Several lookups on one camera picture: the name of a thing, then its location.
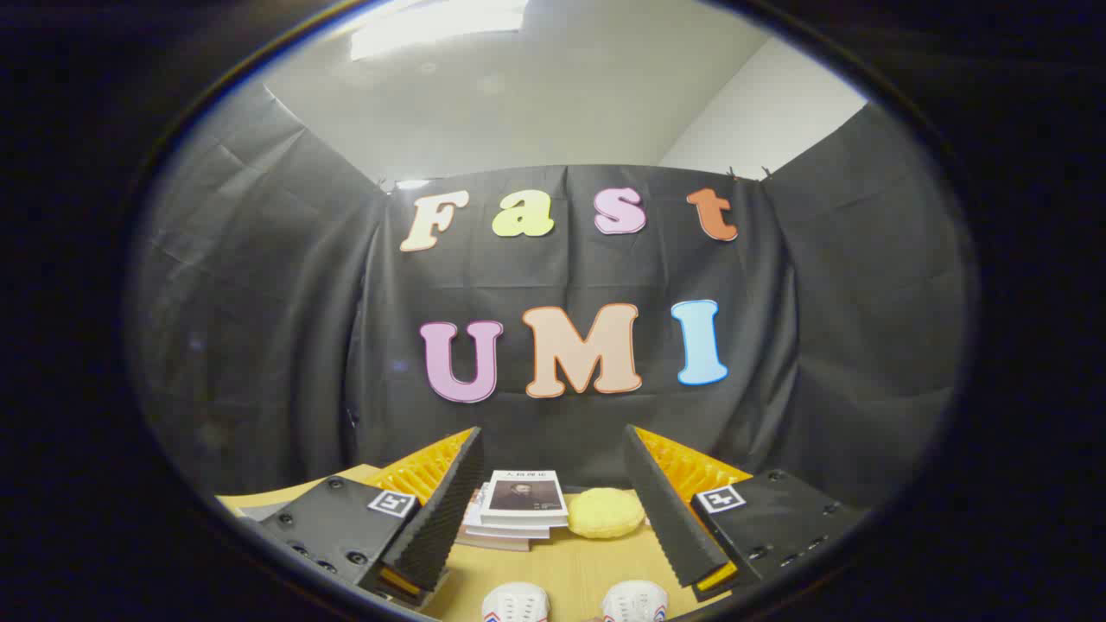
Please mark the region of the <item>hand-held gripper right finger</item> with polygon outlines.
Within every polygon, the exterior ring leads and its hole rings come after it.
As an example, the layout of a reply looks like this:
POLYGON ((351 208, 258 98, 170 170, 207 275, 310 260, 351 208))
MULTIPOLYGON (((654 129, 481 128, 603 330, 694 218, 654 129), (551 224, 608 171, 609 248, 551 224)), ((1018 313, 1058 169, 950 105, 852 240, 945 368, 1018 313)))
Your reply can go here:
POLYGON ((624 462, 677 582, 699 601, 787 574, 867 515, 793 473, 751 475, 635 425, 624 462))

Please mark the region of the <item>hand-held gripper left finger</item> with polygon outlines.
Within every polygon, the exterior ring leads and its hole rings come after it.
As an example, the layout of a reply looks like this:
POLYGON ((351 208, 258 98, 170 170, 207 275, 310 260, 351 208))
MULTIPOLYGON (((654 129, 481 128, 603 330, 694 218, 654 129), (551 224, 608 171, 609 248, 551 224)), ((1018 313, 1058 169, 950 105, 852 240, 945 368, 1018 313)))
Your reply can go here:
POLYGON ((238 516, 299 572, 364 602, 418 610, 448 576, 467 504, 486 475, 480 428, 384 468, 238 496, 238 516))

